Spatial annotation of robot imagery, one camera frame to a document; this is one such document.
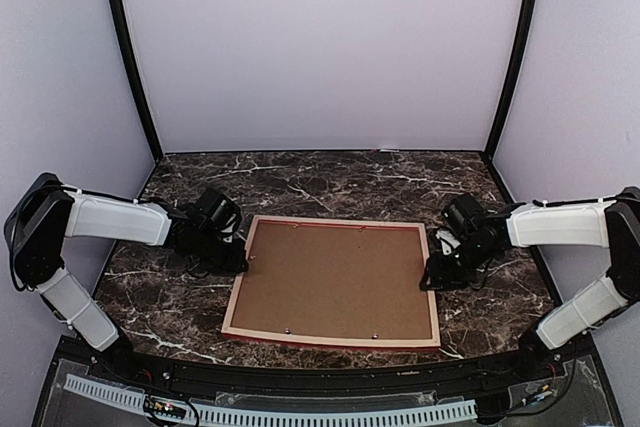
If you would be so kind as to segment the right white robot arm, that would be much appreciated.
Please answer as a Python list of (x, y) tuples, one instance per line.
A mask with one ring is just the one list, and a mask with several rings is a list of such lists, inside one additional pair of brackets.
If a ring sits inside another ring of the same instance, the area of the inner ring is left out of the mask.
[(639, 301), (639, 189), (612, 196), (484, 207), (472, 194), (455, 196), (443, 209), (444, 226), (433, 239), (438, 250), (426, 261), (423, 291), (471, 287), (481, 269), (516, 248), (554, 253), (555, 267), (576, 267), (580, 248), (594, 254), (584, 281), (570, 298), (537, 320), (518, 340), (510, 371), (534, 379), (549, 358), (575, 337), (599, 328)]

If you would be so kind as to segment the left black corner post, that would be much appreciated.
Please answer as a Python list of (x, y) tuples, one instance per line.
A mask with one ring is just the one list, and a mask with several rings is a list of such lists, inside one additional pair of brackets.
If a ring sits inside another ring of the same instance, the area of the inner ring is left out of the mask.
[(164, 152), (152, 119), (151, 109), (147, 101), (142, 77), (138, 69), (136, 54), (134, 52), (134, 46), (127, 23), (124, 0), (108, 0), (108, 2), (121, 59), (133, 97), (137, 116), (152, 158), (155, 163), (158, 163), (164, 157)]

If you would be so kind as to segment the black front table rail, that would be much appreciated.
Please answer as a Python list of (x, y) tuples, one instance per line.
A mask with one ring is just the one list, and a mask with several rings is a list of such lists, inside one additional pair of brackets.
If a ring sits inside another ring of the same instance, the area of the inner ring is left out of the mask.
[(434, 390), (438, 394), (487, 397), (506, 394), (521, 381), (495, 374), (489, 364), (511, 361), (513, 352), (480, 358), (404, 367), (294, 370), (222, 366), (132, 353), (133, 361), (151, 373), (138, 380), (154, 392), (194, 398), (218, 393), (346, 397)]

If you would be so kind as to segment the black corner post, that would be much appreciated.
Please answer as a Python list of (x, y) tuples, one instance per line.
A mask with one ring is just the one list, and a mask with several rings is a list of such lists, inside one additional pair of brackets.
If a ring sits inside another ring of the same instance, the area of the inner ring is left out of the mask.
[(136, 54), (134, 52), (134, 46), (127, 23), (124, 0), (108, 0), (108, 2), (121, 59), (133, 97), (137, 116), (152, 158), (155, 163), (158, 163), (164, 157), (164, 152), (152, 119), (151, 109), (147, 101), (142, 77), (138, 69)]
[(493, 162), (493, 159), (498, 150), (502, 134), (506, 126), (512, 101), (515, 95), (526, 47), (528, 44), (535, 4), (536, 0), (521, 0), (513, 45), (507, 65), (507, 70), (505, 73), (503, 86), (499, 96), (489, 136), (483, 150), (484, 157), (489, 163)]

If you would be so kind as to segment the right black corner post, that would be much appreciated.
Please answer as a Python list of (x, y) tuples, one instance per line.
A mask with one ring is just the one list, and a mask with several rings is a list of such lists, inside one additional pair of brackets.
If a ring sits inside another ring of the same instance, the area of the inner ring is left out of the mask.
[(506, 126), (512, 101), (515, 95), (526, 47), (528, 44), (535, 4), (536, 0), (521, 0), (513, 45), (507, 65), (507, 70), (505, 73), (503, 86), (499, 96), (489, 136), (483, 150), (484, 157), (489, 163), (493, 162), (493, 159), (498, 150), (502, 134)]

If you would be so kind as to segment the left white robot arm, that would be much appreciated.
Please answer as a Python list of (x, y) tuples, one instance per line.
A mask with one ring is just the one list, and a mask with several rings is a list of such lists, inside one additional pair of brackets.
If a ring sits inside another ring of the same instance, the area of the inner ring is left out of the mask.
[(99, 306), (65, 256), (73, 242), (121, 241), (170, 249), (203, 265), (212, 275), (249, 268), (238, 238), (240, 207), (215, 188), (194, 202), (129, 199), (63, 183), (40, 174), (6, 218), (3, 234), (11, 280), (18, 291), (36, 293), (59, 320), (97, 354), (120, 383), (141, 374), (140, 359), (123, 329)]

